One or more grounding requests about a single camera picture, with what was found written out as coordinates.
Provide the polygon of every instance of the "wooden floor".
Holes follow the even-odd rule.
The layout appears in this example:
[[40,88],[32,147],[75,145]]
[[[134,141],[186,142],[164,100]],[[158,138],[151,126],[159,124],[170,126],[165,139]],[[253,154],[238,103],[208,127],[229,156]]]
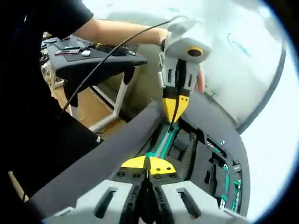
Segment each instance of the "wooden floor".
[[[66,98],[62,87],[55,89],[52,95],[59,101],[61,107],[66,104]],[[78,94],[78,112],[79,121],[86,127],[90,127],[96,122],[102,120],[106,116],[112,113],[109,108],[91,89],[85,89]],[[125,122],[121,119],[117,119],[111,124],[107,125],[101,132],[97,134],[102,138],[107,138],[113,134],[116,130],[122,127]]]

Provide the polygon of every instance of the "black screw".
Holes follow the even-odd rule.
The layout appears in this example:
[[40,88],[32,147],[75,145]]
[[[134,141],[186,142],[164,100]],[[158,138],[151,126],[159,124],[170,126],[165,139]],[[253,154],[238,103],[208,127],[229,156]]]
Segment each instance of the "black screw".
[[155,175],[154,175],[154,178],[155,178],[155,179],[161,179],[161,175],[160,175],[160,174],[155,174]]
[[139,177],[140,177],[140,174],[133,174],[133,177],[134,177],[134,178],[139,178]]
[[118,175],[118,176],[124,176],[124,175],[126,175],[126,174],[125,174],[124,172],[118,172],[117,175]]

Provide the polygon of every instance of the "person's arm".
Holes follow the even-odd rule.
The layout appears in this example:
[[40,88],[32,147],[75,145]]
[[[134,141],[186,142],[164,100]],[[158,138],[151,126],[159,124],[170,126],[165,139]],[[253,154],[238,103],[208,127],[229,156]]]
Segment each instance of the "person's arm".
[[202,65],[200,66],[200,69],[199,69],[199,74],[197,76],[197,82],[195,85],[195,89],[201,93],[205,92],[205,74],[204,74]]
[[[116,45],[148,26],[118,21],[103,21],[93,17],[82,0],[50,0],[40,11],[45,31],[63,39],[71,34],[82,39]],[[159,45],[167,36],[167,30],[154,28],[131,43]]]
[[[148,26],[91,18],[74,35],[91,42],[117,45],[146,28]],[[129,43],[160,45],[167,33],[166,29],[153,28],[136,36]]]

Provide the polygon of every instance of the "black t-shirt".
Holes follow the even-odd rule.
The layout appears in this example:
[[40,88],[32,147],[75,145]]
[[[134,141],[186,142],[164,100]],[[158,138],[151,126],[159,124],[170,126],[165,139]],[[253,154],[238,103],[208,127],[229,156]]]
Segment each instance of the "black t-shirt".
[[[36,137],[39,132],[51,130],[52,121],[61,112],[40,71],[43,33],[62,39],[88,22],[93,14],[81,0],[11,0],[2,3],[1,11],[4,47],[1,49],[0,110],[2,118],[6,118],[1,125],[5,133],[0,149],[0,178],[4,186],[1,201],[5,213],[2,218],[4,223],[17,223],[17,220],[35,223],[13,189],[7,171],[10,154],[18,153],[15,151],[20,146],[18,142],[28,139],[26,135]],[[30,150],[30,146],[23,146],[22,150]]]

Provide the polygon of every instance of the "desk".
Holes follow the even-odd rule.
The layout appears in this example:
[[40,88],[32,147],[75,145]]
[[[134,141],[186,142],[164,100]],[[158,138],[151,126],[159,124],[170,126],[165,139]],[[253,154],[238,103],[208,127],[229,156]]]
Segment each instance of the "desk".
[[[152,102],[127,125],[37,192],[26,204],[34,206],[42,217],[75,207],[76,200],[108,178],[124,161],[133,158],[162,121],[160,100]],[[183,119],[205,133],[225,140],[228,152],[237,159],[244,173],[241,215],[246,215],[250,195],[249,165],[240,135],[230,120],[203,94],[193,92]]]
[[[69,42],[70,45],[74,43],[74,37],[70,40],[64,41],[67,45]],[[55,53],[59,51],[59,49],[54,45],[48,46],[48,55],[51,62],[51,68],[53,70],[51,79],[52,83],[55,82],[55,76],[64,79],[64,93],[66,98],[69,99],[76,88],[80,85],[82,80],[93,70],[93,68],[103,60],[103,57],[96,58],[88,58],[83,57],[77,61],[67,61],[64,56],[55,56]],[[96,132],[106,126],[108,123],[117,119],[119,116],[119,112],[121,110],[121,105],[123,103],[127,87],[133,77],[133,73],[135,71],[135,66],[139,66],[147,63],[147,59],[139,54],[136,56],[126,55],[126,56],[110,56],[103,66],[97,69],[90,78],[86,81],[86,83],[82,86],[80,91],[93,86],[99,94],[107,100],[113,107],[113,113],[108,117],[104,118],[100,122],[94,124],[89,127],[90,130]],[[117,75],[124,72],[124,77],[122,79],[116,101],[113,102],[107,95],[105,95],[96,85],[103,82],[104,80],[110,78],[111,76]],[[78,97],[74,97],[70,104],[70,113],[73,117],[78,118],[77,115],[77,107],[78,107]]]

